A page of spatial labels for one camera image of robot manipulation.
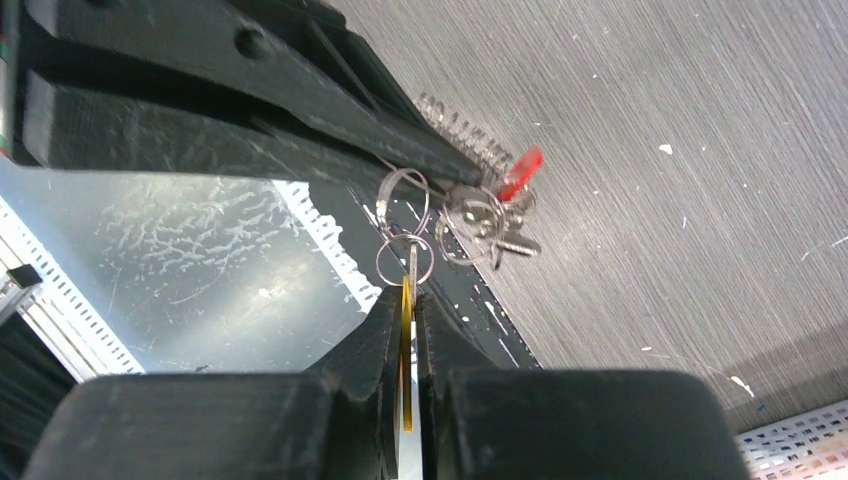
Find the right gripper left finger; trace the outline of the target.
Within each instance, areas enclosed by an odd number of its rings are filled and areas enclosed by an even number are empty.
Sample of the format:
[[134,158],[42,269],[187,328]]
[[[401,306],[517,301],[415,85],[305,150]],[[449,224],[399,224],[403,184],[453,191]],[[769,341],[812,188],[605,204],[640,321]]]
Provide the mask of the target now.
[[300,373],[102,376],[60,403],[28,479],[396,475],[402,294]]

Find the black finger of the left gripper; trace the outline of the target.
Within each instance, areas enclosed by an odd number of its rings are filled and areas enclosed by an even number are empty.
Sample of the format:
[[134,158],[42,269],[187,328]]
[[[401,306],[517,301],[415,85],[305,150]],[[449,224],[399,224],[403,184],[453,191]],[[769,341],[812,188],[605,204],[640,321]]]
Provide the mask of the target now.
[[294,112],[232,91],[178,106],[28,72],[19,83],[19,159],[38,167],[376,185],[391,169],[431,187],[478,185],[481,169],[430,128],[341,92]]
[[380,156],[427,156],[431,131],[345,17],[317,1],[30,1],[26,63],[94,91],[256,115]]

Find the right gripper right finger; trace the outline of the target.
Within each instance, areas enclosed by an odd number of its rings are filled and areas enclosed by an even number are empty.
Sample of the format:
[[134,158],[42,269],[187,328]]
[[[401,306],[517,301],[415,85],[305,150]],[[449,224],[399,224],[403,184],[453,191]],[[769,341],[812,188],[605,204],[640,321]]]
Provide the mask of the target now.
[[745,479],[724,412],[678,371],[498,367],[415,308],[427,479]]

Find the yellow headed key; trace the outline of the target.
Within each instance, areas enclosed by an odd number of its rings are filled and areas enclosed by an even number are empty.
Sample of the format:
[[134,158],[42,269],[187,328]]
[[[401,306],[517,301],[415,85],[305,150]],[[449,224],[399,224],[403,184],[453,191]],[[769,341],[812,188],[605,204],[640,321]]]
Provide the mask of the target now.
[[414,431],[414,413],[412,402],[412,323],[417,286],[417,240],[418,237],[407,234],[405,239],[411,244],[407,262],[408,271],[401,285],[401,342],[400,342],[400,386],[402,403],[402,424],[404,433]]

